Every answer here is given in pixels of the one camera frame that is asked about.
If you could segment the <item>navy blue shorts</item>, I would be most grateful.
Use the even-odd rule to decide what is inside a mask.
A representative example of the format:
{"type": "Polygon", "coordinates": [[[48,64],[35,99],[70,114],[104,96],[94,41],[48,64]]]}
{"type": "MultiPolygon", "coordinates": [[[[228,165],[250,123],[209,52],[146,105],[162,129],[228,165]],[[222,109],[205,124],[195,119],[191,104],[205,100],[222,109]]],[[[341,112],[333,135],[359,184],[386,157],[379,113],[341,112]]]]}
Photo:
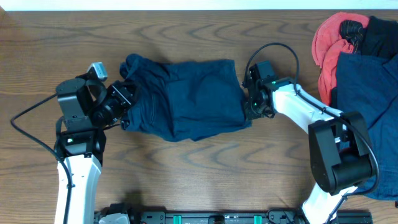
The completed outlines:
{"type": "Polygon", "coordinates": [[[234,60],[159,63],[131,54],[119,73],[140,86],[137,103],[122,121],[125,131],[199,141],[252,125],[244,115],[246,97],[234,60]]]}

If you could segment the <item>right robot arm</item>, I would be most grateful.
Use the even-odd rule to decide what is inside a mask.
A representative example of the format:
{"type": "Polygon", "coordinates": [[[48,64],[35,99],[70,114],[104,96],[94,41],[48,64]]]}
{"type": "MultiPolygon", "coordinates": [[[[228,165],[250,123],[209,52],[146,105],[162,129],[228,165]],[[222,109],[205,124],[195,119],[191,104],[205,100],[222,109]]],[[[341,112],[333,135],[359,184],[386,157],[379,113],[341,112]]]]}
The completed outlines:
{"type": "Polygon", "coordinates": [[[271,223],[339,223],[338,209],[368,179],[379,178],[363,116],[344,113],[312,97],[292,78],[279,78],[270,62],[247,65],[248,120],[290,118],[308,135],[310,167],[315,185],[298,211],[269,213],[271,223]]]}

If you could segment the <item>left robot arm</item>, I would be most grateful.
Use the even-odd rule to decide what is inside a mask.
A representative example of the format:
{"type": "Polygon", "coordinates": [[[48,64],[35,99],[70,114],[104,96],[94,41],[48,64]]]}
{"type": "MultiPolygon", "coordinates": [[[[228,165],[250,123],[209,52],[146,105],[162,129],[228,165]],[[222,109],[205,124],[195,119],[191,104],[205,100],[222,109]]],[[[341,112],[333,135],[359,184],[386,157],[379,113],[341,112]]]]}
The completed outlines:
{"type": "Polygon", "coordinates": [[[56,123],[58,162],[56,223],[93,223],[95,195],[103,166],[105,129],[138,100],[140,86],[76,77],[56,87],[62,117],[56,123]]]}

